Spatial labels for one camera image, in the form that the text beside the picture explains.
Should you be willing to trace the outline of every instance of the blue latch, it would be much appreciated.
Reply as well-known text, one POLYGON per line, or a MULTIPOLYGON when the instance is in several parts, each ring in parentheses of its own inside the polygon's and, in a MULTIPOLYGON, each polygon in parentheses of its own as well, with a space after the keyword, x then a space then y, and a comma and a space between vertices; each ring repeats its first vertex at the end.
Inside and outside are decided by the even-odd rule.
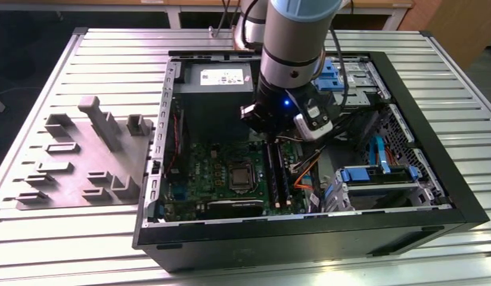
POLYGON ((346 168, 352 181, 368 181, 369 175, 367 174, 365 168, 346 168))
POLYGON ((334 66, 332 65, 332 61, 326 58, 325 59, 325 65, 322 66, 320 77, 325 77, 325 78, 328 77, 330 79, 336 79, 337 74, 338 74, 338 71, 334 68, 334 66))
POLYGON ((340 170, 340 177, 342 178, 342 182, 349 181, 349 174, 348 174, 348 171, 345 169, 340 170))
POLYGON ((372 165, 379 164, 383 169, 383 173, 384 174, 389 173, 389 167, 388 167, 387 155, 385 155, 385 147, 383 145, 383 138, 381 136, 377 136, 377 135, 373 136, 369 141, 369 164, 372 165), (380 159, 380 162, 376 162, 376 152, 375 152, 376 149, 377 149, 377 158, 380 159))
POLYGON ((328 195, 330 194, 332 191, 333 191, 333 186, 329 185, 326 190, 325 190, 325 198, 328 197, 328 195))
POLYGON ((412 165, 409 165, 407 169, 409 171, 411 178, 416 180, 419 178, 419 169, 412 165))
POLYGON ((314 86, 317 91, 341 91, 344 88, 338 79, 325 79, 321 77, 314 79, 314 86))

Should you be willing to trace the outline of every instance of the slotted metal surface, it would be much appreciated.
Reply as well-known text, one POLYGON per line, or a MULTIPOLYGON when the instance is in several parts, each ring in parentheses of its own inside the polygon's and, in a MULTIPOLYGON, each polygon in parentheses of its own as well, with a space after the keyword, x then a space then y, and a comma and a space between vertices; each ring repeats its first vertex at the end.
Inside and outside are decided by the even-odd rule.
MULTIPOLYGON (((384 51, 491 218, 491 110, 432 39, 416 32, 340 31, 344 50, 384 51)), ((326 49, 333 49, 328 36, 326 49)), ((114 118, 154 119, 169 49, 230 49, 204 30, 90 29, 71 36, 0 168, 0 284, 491 285, 491 221, 400 256, 250 269, 165 273, 130 248, 136 206, 18 211, 50 113, 86 120, 78 98, 95 94, 114 118)))

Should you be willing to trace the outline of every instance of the red cable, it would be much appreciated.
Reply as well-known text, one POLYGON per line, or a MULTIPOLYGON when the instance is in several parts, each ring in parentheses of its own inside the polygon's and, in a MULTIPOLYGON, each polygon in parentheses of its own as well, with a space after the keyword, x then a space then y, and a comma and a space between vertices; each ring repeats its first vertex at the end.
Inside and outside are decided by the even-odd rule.
POLYGON ((177 134, 176 126, 177 126, 177 119, 176 119, 176 115, 173 113, 174 154, 173 154, 173 157, 172 157, 172 161, 169 162, 169 166, 168 166, 168 170, 165 171, 165 174, 168 174, 169 171, 172 170, 173 163, 174 163, 174 158, 176 158, 176 153, 177 153, 177 150, 178 150, 178 134, 177 134))

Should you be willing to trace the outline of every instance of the green circuit board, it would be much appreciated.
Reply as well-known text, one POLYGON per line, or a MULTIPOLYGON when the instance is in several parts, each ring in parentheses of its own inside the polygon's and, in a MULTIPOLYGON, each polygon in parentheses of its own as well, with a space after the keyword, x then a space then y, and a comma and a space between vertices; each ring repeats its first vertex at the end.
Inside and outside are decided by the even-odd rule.
MULTIPOLYGON (((286 165, 297 161, 296 145, 281 144, 281 155, 286 165)), ((268 183, 265 179, 262 142, 233 142, 229 144, 192 144, 188 156, 188 181, 172 185, 173 201, 169 203, 169 221, 197 220, 197 204, 205 201, 237 199, 261 200, 264 215, 288 215, 304 213, 304 194, 293 190, 288 180, 292 205, 276 208, 269 202, 268 183), (253 180, 245 190, 232 189, 232 170, 248 169, 253 180)))

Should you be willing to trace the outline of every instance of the black floor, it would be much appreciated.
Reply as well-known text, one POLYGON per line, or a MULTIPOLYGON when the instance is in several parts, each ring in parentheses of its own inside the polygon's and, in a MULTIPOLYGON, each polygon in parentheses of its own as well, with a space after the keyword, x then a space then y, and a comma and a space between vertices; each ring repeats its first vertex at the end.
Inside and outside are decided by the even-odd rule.
POLYGON ((491 52, 488 50, 481 53, 464 72, 491 102, 491 52))
MULTIPOLYGON (((22 126, 39 89, 55 65, 74 27, 168 28, 164 13, 0 13, 0 164, 22 126)), ((186 27, 216 26, 218 14, 194 18, 186 27)), ((491 53, 465 71, 491 102, 491 53)))

